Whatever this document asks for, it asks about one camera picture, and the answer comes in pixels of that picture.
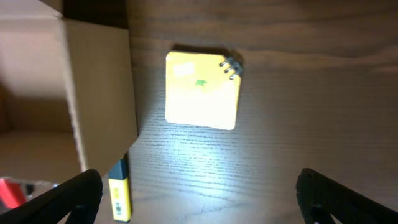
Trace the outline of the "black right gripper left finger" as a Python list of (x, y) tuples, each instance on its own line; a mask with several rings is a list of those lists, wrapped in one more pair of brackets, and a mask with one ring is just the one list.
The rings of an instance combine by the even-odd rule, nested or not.
[(1, 214), (1, 223), (94, 224), (103, 196), (103, 183), (97, 170), (89, 169)]

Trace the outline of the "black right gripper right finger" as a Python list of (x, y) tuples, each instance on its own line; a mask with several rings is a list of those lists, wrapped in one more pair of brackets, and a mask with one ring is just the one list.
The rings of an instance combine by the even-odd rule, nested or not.
[(344, 185), (304, 168), (296, 183), (296, 197), (306, 224), (397, 223), (397, 212)]

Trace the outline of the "yellow highlighter with blue cap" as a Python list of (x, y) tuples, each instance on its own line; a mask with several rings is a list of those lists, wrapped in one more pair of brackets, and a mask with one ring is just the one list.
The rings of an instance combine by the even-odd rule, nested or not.
[(120, 159), (108, 172), (109, 192), (113, 219), (128, 223), (132, 215), (128, 168), (125, 158)]

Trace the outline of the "cardboard box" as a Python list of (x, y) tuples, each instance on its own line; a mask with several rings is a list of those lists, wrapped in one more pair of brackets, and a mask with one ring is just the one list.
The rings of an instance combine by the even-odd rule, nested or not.
[(105, 175), (136, 139), (126, 2), (1, 0), (1, 176)]

